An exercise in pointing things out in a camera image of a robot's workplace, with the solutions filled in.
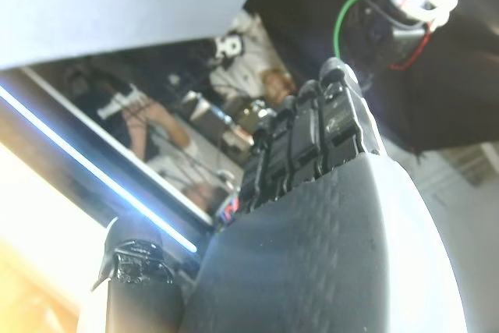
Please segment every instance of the blue light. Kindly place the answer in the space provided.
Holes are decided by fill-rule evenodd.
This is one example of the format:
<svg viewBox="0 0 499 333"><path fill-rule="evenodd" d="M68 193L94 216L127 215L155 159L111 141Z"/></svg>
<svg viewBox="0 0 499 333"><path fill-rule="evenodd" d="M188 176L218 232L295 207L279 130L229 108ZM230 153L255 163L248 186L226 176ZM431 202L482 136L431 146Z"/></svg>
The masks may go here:
<svg viewBox="0 0 499 333"><path fill-rule="evenodd" d="M77 149L63 140L54 130L50 129L44 122L42 122L36 115L26 108L21 102L15 99L4 87L0 86L0 97L5 99L18 113L20 113L26 120L36 126L45 136L57 144L73 159L78 161L88 172L95 175L110 189L114 190L119 196L129 202L141 214L149 218L155 225L167 232L174 240L184 246L191 253L197 251L196 246L188 239L177 232L173 227L167 224L163 219L157 216L153 211L147 208L140 200L135 198L128 190L119 185L114 179L106 175L95 164L85 158Z"/></svg>

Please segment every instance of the red wire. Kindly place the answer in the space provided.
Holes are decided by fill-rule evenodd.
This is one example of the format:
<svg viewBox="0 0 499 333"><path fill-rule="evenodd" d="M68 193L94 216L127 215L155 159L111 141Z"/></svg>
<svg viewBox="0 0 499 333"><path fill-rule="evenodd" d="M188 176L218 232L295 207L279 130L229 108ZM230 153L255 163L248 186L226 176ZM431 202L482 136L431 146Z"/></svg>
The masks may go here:
<svg viewBox="0 0 499 333"><path fill-rule="evenodd" d="M404 64L402 64L401 66L398 66L397 64L392 64L390 65L390 68L392 68L393 70L406 70L407 68L409 68L421 55L421 52L423 52L424 46L426 46L428 44L428 41L430 41L430 35L431 33L428 30L423 39L421 40L421 42L419 43L418 48L414 51L411 57Z"/></svg>

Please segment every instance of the light strip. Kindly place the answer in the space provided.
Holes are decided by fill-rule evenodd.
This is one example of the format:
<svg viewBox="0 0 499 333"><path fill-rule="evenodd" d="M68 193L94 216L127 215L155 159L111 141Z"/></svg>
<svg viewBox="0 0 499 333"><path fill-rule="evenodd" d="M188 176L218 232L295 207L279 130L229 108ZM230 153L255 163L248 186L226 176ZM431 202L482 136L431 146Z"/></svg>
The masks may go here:
<svg viewBox="0 0 499 333"><path fill-rule="evenodd" d="M101 171L94 163L85 158L77 149L63 140L54 130L49 128L47 124L42 122L36 115L26 108L21 102L13 97L4 87L0 86L0 97L9 103L18 113L26 120L36 126L45 136L63 149L69 156L78 161L88 172L95 175L110 189L114 190L119 196L129 202L141 214L149 218L155 225L167 232L175 241L184 246L191 253L197 251L196 246L188 239L177 232L173 227L167 224L163 219L157 216L153 211L147 208L140 200L135 198L128 190L119 185L114 179Z"/></svg>

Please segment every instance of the bright light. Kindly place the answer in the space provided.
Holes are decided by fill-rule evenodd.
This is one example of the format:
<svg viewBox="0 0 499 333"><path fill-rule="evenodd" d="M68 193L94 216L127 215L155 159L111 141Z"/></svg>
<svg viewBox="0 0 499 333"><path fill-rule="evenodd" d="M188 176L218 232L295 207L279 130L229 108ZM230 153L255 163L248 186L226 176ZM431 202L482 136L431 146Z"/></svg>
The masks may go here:
<svg viewBox="0 0 499 333"><path fill-rule="evenodd" d="M26 108L21 102L15 99L4 87L0 86L0 97L5 99L14 109L18 111L26 120L36 126L45 136L63 149L69 156L78 161L88 172L95 175L105 185L114 190L119 196L128 201L141 214L149 218L155 225L167 232L174 240L184 246L191 253L197 251L196 246L188 239L147 208L140 200L135 198L127 189L119 185L114 179L101 171L94 163L85 158L77 149L63 140L54 130L50 129L36 115Z"/></svg>

